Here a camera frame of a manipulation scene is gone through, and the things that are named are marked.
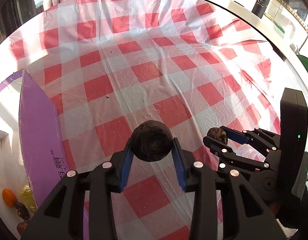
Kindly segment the red white checkered tablecloth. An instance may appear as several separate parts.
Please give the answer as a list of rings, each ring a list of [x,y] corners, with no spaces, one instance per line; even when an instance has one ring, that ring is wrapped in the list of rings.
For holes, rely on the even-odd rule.
[[[212,168],[211,127],[280,132],[270,44],[202,0],[68,0],[0,45],[0,83],[25,70],[54,103],[69,169],[92,170],[147,120]]]

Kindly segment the dark round fruit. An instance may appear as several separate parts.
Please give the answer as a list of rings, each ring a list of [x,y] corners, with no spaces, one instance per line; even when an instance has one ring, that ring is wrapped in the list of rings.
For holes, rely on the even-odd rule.
[[[139,125],[130,137],[130,150],[140,160],[160,161],[173,146],[169,128],[160,121],[148,120]]]
[[[208,130],[207,136],[211,137],[225,145],[228,144],[228,138],[225,131],[219,127],[212,127]]]

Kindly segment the black bottle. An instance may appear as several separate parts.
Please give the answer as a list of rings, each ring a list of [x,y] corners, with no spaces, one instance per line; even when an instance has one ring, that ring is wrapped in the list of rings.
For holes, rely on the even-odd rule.
[[[252,9],[252,13],[256,15],[258,18],[262,19],[270,0],[256,0],[254,7]]]

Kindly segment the small orange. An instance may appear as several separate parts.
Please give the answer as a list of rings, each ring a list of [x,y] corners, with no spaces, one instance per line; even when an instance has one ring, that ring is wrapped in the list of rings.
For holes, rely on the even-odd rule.
[[[4,203],[10,208],[15,207],[15,204],[17,202],[15,194],[7,188],[2,190],[2,199]]]

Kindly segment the green wrapped fruit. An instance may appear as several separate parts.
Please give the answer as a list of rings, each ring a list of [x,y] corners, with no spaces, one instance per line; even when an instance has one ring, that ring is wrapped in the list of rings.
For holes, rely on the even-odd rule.
[[[37,212],[37,204],[34,200],[34,196],[33,193],[29,187],[29,185],[24,185],[21,189],[20,189],[20,198],[22,203],[27,207],[27,209],[31,212],[31,213],[36,213]]]

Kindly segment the dark red apple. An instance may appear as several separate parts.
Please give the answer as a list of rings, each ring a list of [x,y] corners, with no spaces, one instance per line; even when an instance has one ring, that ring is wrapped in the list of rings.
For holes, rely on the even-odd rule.
[[[17,224],[17,232],[19,233],[20,236],[24,233],[25,229],[27,228],[30,220],[25,220],[23,222],[20,222]]]

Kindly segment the dark small fruit in box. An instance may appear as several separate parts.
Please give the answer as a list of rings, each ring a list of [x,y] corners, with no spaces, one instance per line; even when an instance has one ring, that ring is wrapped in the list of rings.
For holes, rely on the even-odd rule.
[[[30,215],[27,207],[21,203],[21,202],[16,202],[14,205],[17,215],[22,218],[23,220],[29,220]]]

